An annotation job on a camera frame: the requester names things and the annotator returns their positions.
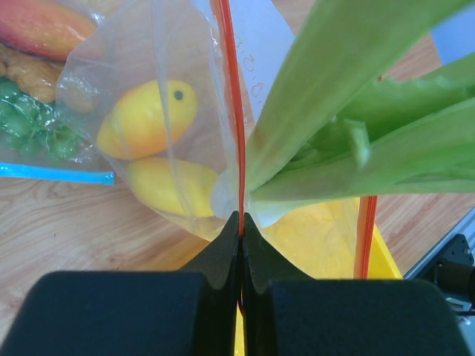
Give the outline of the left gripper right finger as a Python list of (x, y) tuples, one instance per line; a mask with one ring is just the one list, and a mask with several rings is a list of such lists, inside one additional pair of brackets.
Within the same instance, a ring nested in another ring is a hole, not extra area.
[(442, 293), (423, 280), (316, 280), (243, 235), (247, 355), (468, 355)]

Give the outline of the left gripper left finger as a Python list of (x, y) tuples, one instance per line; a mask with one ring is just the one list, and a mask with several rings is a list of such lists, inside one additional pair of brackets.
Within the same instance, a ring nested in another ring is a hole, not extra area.
[(232, 355), (239, 217), (176, 271), (55, 271), (41, 277), (3, 355)]

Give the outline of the fake green celery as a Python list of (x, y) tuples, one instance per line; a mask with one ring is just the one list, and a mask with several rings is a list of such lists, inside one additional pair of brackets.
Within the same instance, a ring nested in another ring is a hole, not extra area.
[(384, 77), (466, 1), (316, 1), (246, 143), (263, 226), (317, 202), (474, 190), (474, 57)]

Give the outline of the red-zip clear bag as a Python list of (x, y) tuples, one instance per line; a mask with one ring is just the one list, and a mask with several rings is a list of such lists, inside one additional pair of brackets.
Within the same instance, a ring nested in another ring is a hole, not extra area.
[[(89, 114), (65, 113), (73, 120), (73, 128), (130, 187), (127, 167), (139, 159), (104, 154), (96, 136), (126, 92), (157, 81), (167, 147), (145, 158), (166, 158), (175, 178), (179, 174), (173, 161), (178, 159), (211, 168), (217, 179), (210, 199), (211, 217), (180, 216), (146, 206), (211, 240), (233, 211), (245, 208), (252, 214), (246, 189), (246, 143), (299, 30), (271, 1), (127, 1), (66, 61), (88, 75), (97, 89), (99, 107)], [(175, 142), (168, 115), (169, 80), (191, 85), (198, 103), (193, 123)], [(353, 262), (357, 279), (368, 276), (372, 204), (370, 198), (359, 200)]]

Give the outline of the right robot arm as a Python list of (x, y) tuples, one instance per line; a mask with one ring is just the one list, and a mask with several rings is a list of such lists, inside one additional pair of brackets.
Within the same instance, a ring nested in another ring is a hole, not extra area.
[(471, 209), (408, 272), (444, 294), (461, 325), (474, 324), (474, 210)]

